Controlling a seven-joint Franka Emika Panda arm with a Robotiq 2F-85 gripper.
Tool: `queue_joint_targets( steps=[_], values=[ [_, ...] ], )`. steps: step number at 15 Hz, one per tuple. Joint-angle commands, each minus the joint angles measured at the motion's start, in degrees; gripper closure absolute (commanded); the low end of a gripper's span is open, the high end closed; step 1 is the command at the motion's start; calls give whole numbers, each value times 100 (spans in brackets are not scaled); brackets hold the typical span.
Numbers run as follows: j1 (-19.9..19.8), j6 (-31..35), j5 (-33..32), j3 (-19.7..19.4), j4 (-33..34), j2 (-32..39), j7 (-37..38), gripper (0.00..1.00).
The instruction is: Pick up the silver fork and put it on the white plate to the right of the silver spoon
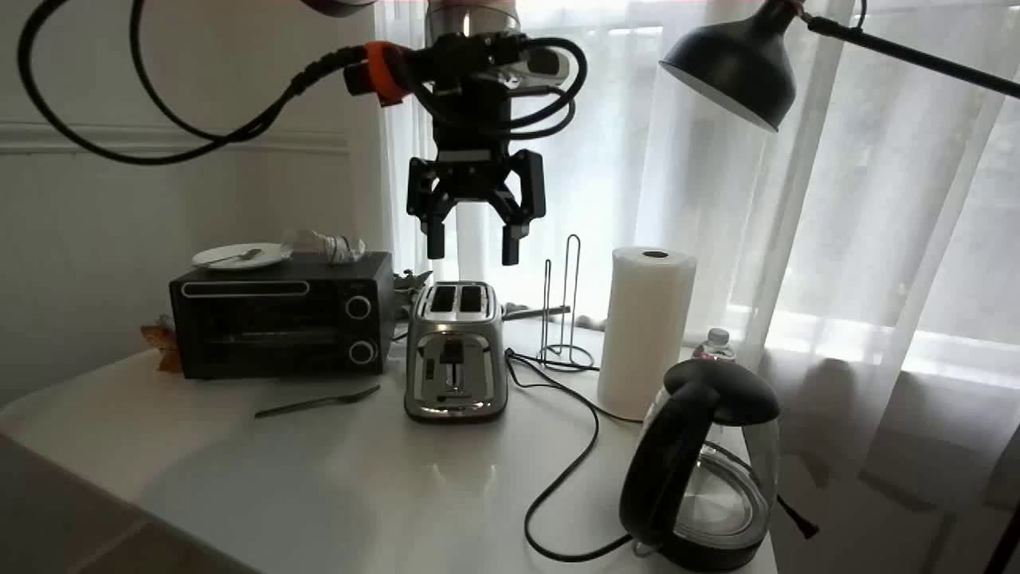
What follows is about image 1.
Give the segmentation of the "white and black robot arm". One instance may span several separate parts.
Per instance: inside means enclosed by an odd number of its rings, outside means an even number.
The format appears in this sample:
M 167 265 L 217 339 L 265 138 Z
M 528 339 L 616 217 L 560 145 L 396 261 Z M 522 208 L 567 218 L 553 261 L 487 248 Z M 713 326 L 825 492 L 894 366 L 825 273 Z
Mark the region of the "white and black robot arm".
M 337 48 L 311 75 L 342 71 L 351 95 L 398 105 L 416 95 L 434 121 L 438 157 L 410 160 L 406 211 L 447 250 L 447 214 L 466 201 L 491 204 L 504 222 L 500 261 L 521 261 L 531 222 L 547 214 L 547 170 L 514 140 L 539 138 L 539 121 L 573 110 L 573 88 L 547 87 L 560 73 L 557 38 L 528 38 L 514 0 L 428 0 L 426 48 L 366 41 Z

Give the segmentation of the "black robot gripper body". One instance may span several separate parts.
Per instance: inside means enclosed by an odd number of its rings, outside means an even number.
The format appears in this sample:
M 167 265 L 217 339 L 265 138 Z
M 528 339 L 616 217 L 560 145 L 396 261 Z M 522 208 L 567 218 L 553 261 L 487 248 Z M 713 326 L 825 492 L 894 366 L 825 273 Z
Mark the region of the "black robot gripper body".
M 553 38 L 441 36 L 406 54 L 406 88 L 434 121 L 434 160 L 410 162 L 410 211 L 450 214 L 485 201 L 499 214 L 543 214 L 543 157 L 514 140 L 548 132 L 560 110 L 560 43 Z

